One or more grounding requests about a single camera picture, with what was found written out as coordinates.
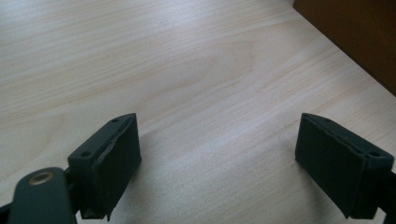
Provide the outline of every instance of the tabletop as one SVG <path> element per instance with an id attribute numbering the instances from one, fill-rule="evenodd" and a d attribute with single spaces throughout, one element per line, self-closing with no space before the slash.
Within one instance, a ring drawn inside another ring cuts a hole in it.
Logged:
<path id="1" fill-rule="evenodd" d="M 0 204 L 136 113 L 143 160 L 110 223 L 382 223 L 346 220 L 294 149 L 307 112 L 396 156 L 395 110 L 291 0 L 0 3 Z"/>

